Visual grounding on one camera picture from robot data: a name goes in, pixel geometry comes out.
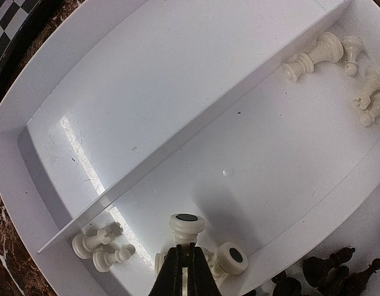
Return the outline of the white plastic compartment tray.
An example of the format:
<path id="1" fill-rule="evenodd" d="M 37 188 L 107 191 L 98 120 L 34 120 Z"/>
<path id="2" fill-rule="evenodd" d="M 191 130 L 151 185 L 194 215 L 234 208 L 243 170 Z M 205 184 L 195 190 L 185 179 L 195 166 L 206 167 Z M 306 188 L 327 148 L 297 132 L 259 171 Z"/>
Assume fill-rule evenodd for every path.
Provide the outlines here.
<path id="1" fill-rule="evenodd" d="M 120 223 L 95 219 L 269 75 L 281 70 L 298 83 L 326 63 L 361 78 L 352 97 L 357 118 L 380 128 L 380 118 L 370 123 L 362 112 L 370 81 L 380 81 L 373 1 L 82 3 L 0 103 L 0 195 L 53 290 L 94 295 L 75 278 L 80 260 L 101 282 L 136 254 L 121 240 Z M 333 232 L 373 224 L 380 224 L 380 183 Z M 326 257 L 352 240 L 323 251 L 328 237 L 300 259 Z M 155 281 L 155 255 L 173 242 L 174 233 L 154 254 L 143 295 Z M 215 251 L 226 242 L 198 245 Z M 247 270 L 226 277 L 222 294 L 242 295 L 272 278 L 227 287 Z"/>

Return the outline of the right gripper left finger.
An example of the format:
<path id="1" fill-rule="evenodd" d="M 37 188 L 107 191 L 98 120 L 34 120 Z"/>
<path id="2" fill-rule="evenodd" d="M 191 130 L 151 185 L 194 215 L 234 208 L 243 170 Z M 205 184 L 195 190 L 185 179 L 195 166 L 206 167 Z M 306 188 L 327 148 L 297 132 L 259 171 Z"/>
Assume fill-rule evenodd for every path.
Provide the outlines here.
<path id="1" fill-rule="evenodd" d="M 155 255 L 156 281 L 149 296 L 181 295 L 181 245 Z"/>

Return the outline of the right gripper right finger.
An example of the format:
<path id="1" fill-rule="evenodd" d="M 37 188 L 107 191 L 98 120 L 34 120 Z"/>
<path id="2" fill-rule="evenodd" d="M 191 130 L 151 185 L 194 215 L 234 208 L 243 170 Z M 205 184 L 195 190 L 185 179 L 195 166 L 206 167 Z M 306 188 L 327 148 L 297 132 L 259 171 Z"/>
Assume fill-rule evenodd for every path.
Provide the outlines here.
<path id="1" fill-rule="evenodd" d="M 188 295 L 221 296 L 204 253 L 195 243 L 190 244 L 188 254 Z"/>

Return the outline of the black grey chessboard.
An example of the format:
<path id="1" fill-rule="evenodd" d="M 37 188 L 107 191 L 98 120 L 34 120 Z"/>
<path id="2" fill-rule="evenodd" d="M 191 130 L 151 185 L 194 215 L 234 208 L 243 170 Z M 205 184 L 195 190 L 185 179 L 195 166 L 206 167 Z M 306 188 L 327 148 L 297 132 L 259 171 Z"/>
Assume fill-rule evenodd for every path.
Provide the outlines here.
<path id="1" fill-rule="evenodd" d="M 0 103 L 18 64 L 62 1 L 0 1 Z"/>

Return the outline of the white queen chess piece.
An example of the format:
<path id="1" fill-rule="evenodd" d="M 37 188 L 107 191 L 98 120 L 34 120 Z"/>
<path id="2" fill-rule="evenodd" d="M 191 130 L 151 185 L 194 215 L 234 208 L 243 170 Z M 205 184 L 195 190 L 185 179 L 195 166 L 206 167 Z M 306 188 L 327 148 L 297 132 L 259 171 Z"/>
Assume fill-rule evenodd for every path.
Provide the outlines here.
<path id="1" fill-rule="evenodd" d="M 176 245 L 197 243 L 199 233 L 205 229 L 204 218 L 189 213 L 176 213 L 169 219 L 169 227 L 174 233 Z"/>

